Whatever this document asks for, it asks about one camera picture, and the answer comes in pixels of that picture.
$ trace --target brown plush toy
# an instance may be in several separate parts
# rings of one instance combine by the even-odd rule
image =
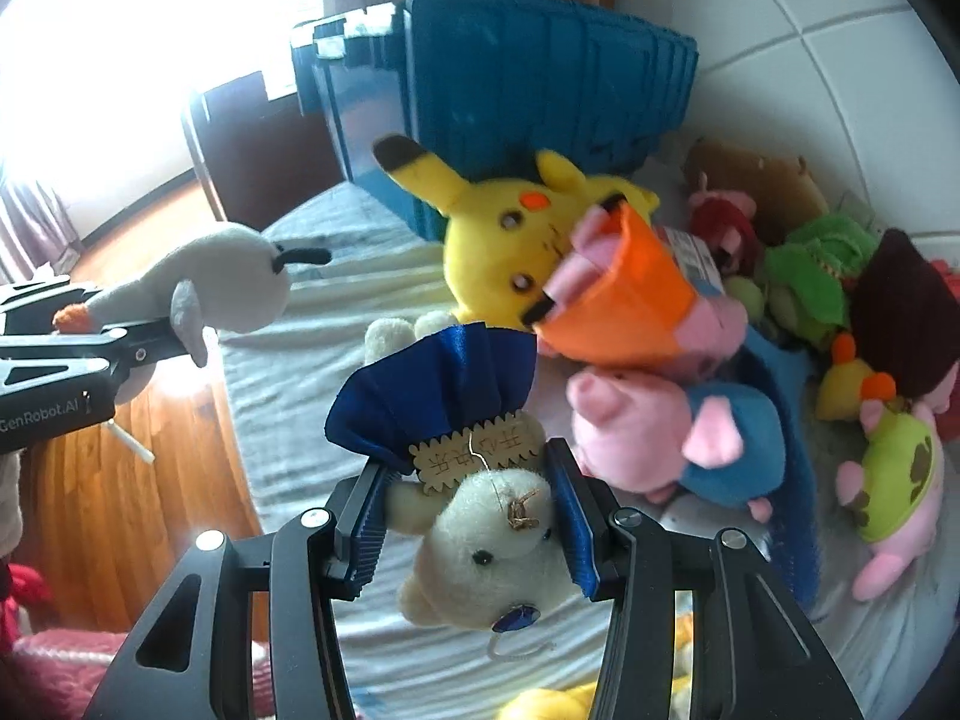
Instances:
[[[960,360],[960,303],[902,230],[887,230],[850,296],[857,354],[904,397],[946,410]]]
[[[683,164],[690,191],[696,191],[701,175],[707,175],[714,190],[745,191],[757,203],[752,222],[757,237],[775,247],[786,234],[827,213],[827,199],[810,175],[805,159],[778,159],[700,138]]]

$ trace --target blue storage box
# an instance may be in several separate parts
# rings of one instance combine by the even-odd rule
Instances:
[[[538,180],[539,148],[627,175],[683,122],[697,65],[692,38],[563,0],[378,5],[301,25],[293,55],[347,180],[434,241],[445,221],[380,170],[373,140],[405,133],[472,181]]]

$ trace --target dark wooden cabinet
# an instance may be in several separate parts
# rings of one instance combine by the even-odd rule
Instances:
[[[214,214],[256,230],[343,180],[325,117],[268,100],[262,73],[192,95],[184,134]]]

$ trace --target white bedsheet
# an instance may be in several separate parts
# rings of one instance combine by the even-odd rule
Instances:
[[[683,218],[675,172],[645,169],[671,223]],[[296,285],[286,314],[251,336],[222,334],[224,376],[240,454],[254,507],[266,531],[322,504],[333,485],[363,459],[330,445],[326,413],[343,381],[361,365],[363,334],[373,319],[419,314],[450,304],[440,247],[427,245],[362,190],[349,184],[304,204],[268,234],[277,241],[320,236],[334,261],[323,269],[294,266]],[[541,361],[528,408],[548,435],[569,437],[563,382],[575,368]],[[829,445],[831,439],[823,440]],[[832,447],[837,457],[843,446]],[[960,497],[947,474],[947,498]],[[848,598],[851,567],[864,547],[842,515],[824,505],[824,594],[812,615],[868,720],[896,720],[939,661],[952,633],[960,589],[960,511],[947,507],[934,550],[911,569],[911,581],[872,605]],[[706,527],[723,522],[709,520]],[[704,523],[690,523],[690,528]],[[522,662],[491,662],[488,636],[421,630],[405,623],[394,593],[416,540],[388,536],[376,576],[336,617],[350,688],[371,718],[482,718],[526,688],[564,688],[592,679],[600,664],[608,605],[571,600],[501,649],[554,648]]]

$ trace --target screw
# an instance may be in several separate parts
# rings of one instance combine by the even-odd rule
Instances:
[[[726,531],[723,531],[720,535],[720,541],[723,543],[723,546],[730,547],[731,549],[743,549],[747,546],[747,536],[744,536],[741,531],[737,531],[734,528],[727,528]]]
[[[197,548],[202,549],[203,552],[220,549],[223,543],[224,535],[220,531],[203,531],[200,536],[197,536]]]
[[[616,522],[621,528],[635,528],[643,522],[643,514],[639,509],[625,506],[613,513],[613,522]]]
[[[330,512],[326,509],[310,509],[301,514],[301,525],[304,528],[320,528],[329,522]]]

